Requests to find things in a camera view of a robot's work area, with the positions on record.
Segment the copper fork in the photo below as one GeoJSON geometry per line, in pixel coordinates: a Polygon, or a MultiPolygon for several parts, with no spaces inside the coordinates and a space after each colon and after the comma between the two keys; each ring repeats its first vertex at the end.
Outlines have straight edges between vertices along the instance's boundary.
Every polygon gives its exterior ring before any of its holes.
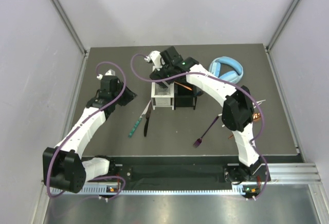
{"type": "Polygon", "coordinates": [[[179,86],[181,86],[181,87],[183,87],[183,88],[185,88],[185,89],[187,89],[187,90],[193,91],[193,89],[191,87],[189,87],[189,86],[186,86],[186,85],[181,84],[181,83],[176,82],[176,81],[174,81],[174,83],[177,84],[177,85],[179,85],[179,86]]]}

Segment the white utensil container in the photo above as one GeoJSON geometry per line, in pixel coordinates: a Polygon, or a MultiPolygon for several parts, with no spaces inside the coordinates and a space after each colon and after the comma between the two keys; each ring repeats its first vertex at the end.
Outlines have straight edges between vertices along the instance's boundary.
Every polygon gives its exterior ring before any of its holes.
{"type": "Polygon", "coordinates": [[[151,102],[152,108],[170,108],[174,110],[174,83],[162,88],[158,83],[152,82],[151,88],[151,102]]]}

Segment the light blue headphones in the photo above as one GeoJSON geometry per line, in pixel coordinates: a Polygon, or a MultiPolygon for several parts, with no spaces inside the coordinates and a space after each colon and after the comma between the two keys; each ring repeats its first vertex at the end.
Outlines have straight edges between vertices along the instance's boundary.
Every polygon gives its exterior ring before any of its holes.
{"type": "Polygon", "coordinates": [[[244,75],[243,66],[237,60],[230,57],[214,59],[208,71],[217,78],[233,84],[237,84],[244,75]]]}

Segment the black utensil container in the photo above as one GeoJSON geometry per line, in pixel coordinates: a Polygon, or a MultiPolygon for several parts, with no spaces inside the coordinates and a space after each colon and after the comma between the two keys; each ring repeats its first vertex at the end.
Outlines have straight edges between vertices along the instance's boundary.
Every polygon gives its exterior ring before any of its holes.
{"type": "Polygon", "coordinates": [[[187,90],[177,84],[174,84],[174,109],[177,108],[183,108],[183,107],[188,107],[188,108],[193,108],[193,110],[196,109],[196,101],[197,97],[195,96],[197,93],[197,88],[196,86],[184,82],[184,81],[176,81],[181,84],[184,84],[186,86],[189,86],[193,89],[193,91],[187,90]]]}

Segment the purple fork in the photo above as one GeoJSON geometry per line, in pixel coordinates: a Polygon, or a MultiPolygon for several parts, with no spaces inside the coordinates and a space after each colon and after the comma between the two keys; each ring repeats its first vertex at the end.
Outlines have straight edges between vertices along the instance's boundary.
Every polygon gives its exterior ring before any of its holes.
{"type": "Polygon", "coordinates": [[[193,143],[194,148],[197,148],[201,145],[201,143],[203,141],[203,137],[207,134],[207,132],[217,122],[218,119],[219,119],[219,116],[216,116],[216,118],[212,121],[212,123],[209,125],[209,127],[206,129],[206,131],[193,143]]]}

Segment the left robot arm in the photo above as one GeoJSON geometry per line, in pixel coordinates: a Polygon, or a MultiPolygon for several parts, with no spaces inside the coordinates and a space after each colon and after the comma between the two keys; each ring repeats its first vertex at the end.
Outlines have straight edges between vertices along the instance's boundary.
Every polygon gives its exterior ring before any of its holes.
{"type": "Polygon", "coordinates": [[[61,142],[43,152],[43,181],[48,190],[78,193],[90,180],[101,177],[111,181],[116,177],[116,168],[109,157],[95,156],[83,161],[82,156],[96,131],[115,111],[116,105],[125,106],[137,95],[111,69],[97,78],[100,88],[87,102],[79,120],[61,142]]]}

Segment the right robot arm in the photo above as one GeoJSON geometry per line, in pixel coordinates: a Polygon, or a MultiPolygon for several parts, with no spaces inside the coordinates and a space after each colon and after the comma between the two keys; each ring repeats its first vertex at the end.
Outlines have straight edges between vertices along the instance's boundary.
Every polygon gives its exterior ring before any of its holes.
{"type": "Polygon", "coordinates": [[[227,180],[233,183],[253,180],[259,174],[261,157],[255,150],[255,103],[251,100],[249,89],[220,80],[194,58],[184,59],[173,46],[162,52],[152,51],[144,60],[154,65],[150,79],[160,86],[166,87],[176,79],[183,79],[220,104],[223,108],[222,122],[232,131],[239,157],[239,165],[227,169],[227,180]]]}

